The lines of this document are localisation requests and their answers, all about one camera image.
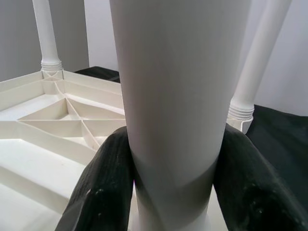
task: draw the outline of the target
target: black fabric surface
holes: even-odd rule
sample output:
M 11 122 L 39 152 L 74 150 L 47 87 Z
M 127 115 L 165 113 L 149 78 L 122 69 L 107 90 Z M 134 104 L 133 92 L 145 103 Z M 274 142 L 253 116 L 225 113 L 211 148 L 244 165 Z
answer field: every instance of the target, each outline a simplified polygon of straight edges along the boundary
M 308 116 L 256 106 L 247 136 L 308 211 Z
M 76 71 L 76 73 L 100 79 L 105 79 L 117 83 L 120 82 L 120 76 L 118 71 L 110 70 L 100 66 L 93 66 L 87 69 L 82 69 Z

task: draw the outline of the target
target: white cylindrical leg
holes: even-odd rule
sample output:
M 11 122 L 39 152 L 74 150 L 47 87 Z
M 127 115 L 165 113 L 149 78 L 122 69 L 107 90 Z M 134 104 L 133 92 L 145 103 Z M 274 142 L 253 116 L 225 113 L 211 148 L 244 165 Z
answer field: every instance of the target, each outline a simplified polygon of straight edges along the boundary
M 267 2 L 231 100 L 228 118 L 236 120 L 238 123 L 233 121 L 231 124 L 244 133 L 252 121 L 256 93 L 291 1 Z M 243 121 L 248 121 L 249 125 L 241 129 L 239 126 Z
M 48 0 L 32 0 L 32 2 L 42 52 L 42 70 L 55 73 L 62 70 L 62 64 L 58 58 L 49 2 Z
M 204 231 L 248 0 L 111 0 L 140 231 Z

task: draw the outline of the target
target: white table leg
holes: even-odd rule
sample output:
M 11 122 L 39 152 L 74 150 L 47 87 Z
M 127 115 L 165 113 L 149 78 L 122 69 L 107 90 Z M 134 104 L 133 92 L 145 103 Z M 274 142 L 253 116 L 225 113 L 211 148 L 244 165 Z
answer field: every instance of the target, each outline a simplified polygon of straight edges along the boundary
M 228 123 L 243 133 L 253 120 L 256 93 L 291 1 L 269 0 L 258 25 L 228 114 Z
M 204 231 L 248 0 L 111 0 L 140 231 Z
M 42 52 L 42 70 L 53 74 L 62 70 L 62 63 L 58 58 L 49 2 L 48 0 L 32 0 L 32 2 Z

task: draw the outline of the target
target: white wall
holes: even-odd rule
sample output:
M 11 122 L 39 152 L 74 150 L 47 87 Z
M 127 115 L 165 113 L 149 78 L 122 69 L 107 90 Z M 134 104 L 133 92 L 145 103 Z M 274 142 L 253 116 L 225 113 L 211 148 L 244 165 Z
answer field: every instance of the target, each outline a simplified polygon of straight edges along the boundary
M 241 71 L 267 0 L 253 0 Z M 293 0 L 256 96 L 256 104 L 308 116 L 308 1 Z
M 90 66 L 118 70 L 109 0 L 85 0 Z
M 83 0 L 50 0 L 58 54 L 65 70 L 89 66 Z M 0 1 L 0 81 L 40 70 L 32 0 Z
M 255 35 L 268 0 L 252 0 L 238 68 Z M 108 0 L 85 0 L 90 66 L 117 70 Z M 256 104 L 308 116 L 308 0 L 293 0 L 264 73 Z

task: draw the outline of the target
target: white plastic tray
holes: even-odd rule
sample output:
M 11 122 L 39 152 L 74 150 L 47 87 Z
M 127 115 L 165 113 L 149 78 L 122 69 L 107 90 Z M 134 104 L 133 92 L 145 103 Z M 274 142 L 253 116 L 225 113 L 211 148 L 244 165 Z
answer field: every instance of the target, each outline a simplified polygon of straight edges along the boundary
M 53 231 L 85 166 L 125 125 L 118 83 L 67 71 L 0 82 L 0 231 Z M 134 190 L 129 230 L 137 212 Z M 214 190 L 208 215 L 227 230 Z

